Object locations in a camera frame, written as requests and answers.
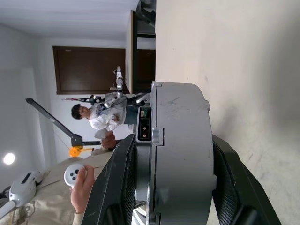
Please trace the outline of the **person in beige jacket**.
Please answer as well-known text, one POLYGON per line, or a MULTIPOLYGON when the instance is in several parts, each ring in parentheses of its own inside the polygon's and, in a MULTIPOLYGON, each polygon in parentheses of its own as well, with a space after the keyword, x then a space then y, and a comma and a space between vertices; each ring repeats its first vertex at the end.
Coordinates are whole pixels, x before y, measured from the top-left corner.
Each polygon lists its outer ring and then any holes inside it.
POLYGON ((112 150, 95 149, 87 158, 71 157, 46 170, 34 198, 11 210, 0 219, 0 225, 81 225, 84 213, 77 214, 72 206, 72 188, 64 182, 64 172, 74 163, 90 165, 96 179, 112 153, 112 150))

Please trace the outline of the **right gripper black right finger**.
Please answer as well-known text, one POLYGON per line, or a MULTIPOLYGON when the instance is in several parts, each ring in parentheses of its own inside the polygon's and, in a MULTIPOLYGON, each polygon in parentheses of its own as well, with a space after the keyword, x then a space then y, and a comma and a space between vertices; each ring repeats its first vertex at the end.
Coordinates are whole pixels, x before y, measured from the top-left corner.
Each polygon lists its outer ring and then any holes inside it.
POLYGON ((212 192, 219 225, 281 225, 262 185, 238 153, 213 136, 216 189, 212 192))

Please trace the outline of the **dark grey rounded object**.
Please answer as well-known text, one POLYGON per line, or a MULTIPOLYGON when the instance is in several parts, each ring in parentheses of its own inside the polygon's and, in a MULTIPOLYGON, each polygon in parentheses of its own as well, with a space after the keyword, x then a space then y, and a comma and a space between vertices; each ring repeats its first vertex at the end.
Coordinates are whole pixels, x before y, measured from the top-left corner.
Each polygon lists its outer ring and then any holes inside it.
POLYGON ((157 0, 139 0, 135 11, 139 19, 152 27, 156 23, 156 4, 157 0))

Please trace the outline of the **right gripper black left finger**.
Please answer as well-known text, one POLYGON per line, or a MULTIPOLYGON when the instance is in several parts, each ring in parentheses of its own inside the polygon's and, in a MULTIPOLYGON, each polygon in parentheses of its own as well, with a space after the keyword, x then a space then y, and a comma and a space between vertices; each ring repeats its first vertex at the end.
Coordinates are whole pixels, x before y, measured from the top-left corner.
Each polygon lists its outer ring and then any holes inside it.
POLYGON ((134 134, 119 142, 95 180, 81 225, 131 225, 135 150, 134 134))

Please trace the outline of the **operator left hand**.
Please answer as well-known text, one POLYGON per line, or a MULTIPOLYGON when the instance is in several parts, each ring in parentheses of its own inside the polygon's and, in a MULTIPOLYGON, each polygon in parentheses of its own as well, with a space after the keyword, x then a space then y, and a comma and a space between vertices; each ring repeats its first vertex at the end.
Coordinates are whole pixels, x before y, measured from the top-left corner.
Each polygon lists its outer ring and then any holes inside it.
POLYGON ((101 143, 104 148, 114 149, 117 143, 113 131, 107 132, 106 137, 102 139, 101 143))

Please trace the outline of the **white VR headset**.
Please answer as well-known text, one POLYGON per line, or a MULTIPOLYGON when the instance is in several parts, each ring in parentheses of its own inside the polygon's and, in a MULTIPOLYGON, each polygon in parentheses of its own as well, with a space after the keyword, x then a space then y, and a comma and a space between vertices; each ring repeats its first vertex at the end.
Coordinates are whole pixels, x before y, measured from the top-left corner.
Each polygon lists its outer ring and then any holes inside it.
POLYGON ((12 209, 21 207, 30 202, 36 194, 37 186, 42 182, 42 173, 31 171, 20 175, 10 186, 9 201, 0 208, 0 218, 12 209))

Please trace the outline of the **dark brown open cabinet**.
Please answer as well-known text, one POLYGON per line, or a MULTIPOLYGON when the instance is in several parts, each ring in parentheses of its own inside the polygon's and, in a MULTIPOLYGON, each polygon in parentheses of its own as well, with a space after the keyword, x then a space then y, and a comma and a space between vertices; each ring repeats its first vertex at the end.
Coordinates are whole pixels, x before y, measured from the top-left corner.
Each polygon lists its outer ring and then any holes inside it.
POLYGON ((149 92, 155 80, 156 35, 154 29, 130 12, 128 22, 128 88, 132 94, 149 92))

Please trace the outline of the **operator right hand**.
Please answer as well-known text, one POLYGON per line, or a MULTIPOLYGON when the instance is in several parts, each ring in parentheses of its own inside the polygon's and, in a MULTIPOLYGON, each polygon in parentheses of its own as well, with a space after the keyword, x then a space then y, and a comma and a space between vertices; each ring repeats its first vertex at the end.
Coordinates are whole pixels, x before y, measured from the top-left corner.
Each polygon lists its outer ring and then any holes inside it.
POLYGON ((84 168, 79 170, 70 197, 77 214, 85 212, 94 182, 94 168, 90 165, 84 165, 84 168))

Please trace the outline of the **orange hoist winch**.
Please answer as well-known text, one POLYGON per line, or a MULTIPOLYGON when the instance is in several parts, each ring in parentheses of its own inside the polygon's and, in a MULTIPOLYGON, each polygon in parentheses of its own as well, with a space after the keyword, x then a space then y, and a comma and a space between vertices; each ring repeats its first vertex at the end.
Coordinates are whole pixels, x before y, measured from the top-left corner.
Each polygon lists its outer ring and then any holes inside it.
POLYGON ((93 151, 94 148, 84 148, 83 146, 75 146, 75 147, 72 147, 70 148, 69 150, 69 154, 71 157, 78 157, 80 156, 80 154, 82 152, 85 152, 85 151, 93 151))

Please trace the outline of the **brown wooden door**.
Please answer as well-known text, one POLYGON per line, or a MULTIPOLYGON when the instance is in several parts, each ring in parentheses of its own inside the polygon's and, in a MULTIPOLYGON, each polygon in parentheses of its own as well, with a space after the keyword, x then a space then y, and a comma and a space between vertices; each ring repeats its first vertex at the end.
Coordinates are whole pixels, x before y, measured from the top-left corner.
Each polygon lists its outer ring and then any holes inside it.
POLYGON ((114 71, 125 74, 125 49, 53 46, 58 95, 106 94, 116 88, 114 71))

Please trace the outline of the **grey motor stator housing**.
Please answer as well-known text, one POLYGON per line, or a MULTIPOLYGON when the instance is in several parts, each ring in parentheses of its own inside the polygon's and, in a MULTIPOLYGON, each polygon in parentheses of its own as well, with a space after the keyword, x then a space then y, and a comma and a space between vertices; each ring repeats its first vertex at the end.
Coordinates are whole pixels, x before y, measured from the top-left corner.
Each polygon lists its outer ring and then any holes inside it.
POLYGON ((197 85, 154 82, 147 225, 206 225, 216 188, 210 104, 197 85))

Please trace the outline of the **white VR controller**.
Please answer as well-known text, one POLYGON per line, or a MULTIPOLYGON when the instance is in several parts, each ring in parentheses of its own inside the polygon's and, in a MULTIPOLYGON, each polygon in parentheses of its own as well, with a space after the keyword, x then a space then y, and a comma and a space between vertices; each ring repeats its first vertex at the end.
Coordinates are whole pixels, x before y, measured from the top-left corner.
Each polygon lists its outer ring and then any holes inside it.
POLYGON ((82 164, 74 163, 71 164, 64 172, 64 181, 65 183, 73 188, 78 176, 80 169, 84 168, 82 164))
POLYGON ((94 137, 99 139, 99 140, 103 140, 106 138, 106 135, 107 135, 108 131, 106 128, 103 128, 103 129, 100 129, 98 130, 95 134, 94 134, 94 137))

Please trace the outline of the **background silver humanoid robot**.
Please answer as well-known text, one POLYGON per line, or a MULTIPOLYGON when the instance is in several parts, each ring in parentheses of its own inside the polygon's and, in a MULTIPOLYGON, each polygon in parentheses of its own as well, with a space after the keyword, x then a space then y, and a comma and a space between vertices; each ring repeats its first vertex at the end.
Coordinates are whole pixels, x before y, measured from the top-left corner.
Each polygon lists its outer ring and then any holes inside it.
POLYGON ((112 88, 114 90, 114 92, 112 92, 113 97, 105 100, 105 98, 101 98, 99 96, 95 96, 95 95, 90 95, 88 98, 81 98, 81 102, 84 103, 89 103, 92 106, 95 106, 96 104, 98 104, 98 106, 104 108, 104 109, 108 109, 111 108, 113 106, 115 106, 118 103, 121 103, 122 101, 126 100, 127 97, 123 92, 123 88, 125 86, 124 82, 123 82, 123 75, 122 75, 122 71, 121 71, 121 67, 117 66, 117 69, 114 70, 114 75, 116 77, 115 80, 115 84, 116 87, 112 88))

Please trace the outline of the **round white ceiling lamp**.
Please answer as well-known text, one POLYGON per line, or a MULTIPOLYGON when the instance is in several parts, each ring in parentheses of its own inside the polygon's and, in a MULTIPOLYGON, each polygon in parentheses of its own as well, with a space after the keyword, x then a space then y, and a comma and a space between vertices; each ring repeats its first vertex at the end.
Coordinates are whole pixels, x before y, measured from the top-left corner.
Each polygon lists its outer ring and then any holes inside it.
POLYGON ((13 153, 7 153, 3 158, 3 163, 6 165, 11 165, 15 161, 15 155, 13 153))

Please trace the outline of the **person in white shirt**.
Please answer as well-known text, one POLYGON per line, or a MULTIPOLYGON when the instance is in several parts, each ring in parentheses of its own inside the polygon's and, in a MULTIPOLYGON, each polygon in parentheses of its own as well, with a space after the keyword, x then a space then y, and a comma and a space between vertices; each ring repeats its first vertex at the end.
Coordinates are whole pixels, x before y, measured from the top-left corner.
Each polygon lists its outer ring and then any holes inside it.
POLYGON ((97 106, 87 108, 76 104, 71 109, 71 115, 76 120, 87 119, 95 130, 106 128, 108 131, 113 131, 119 125, 136 124, 138 108, 135 105, 127 105, 100 109, 97 106))

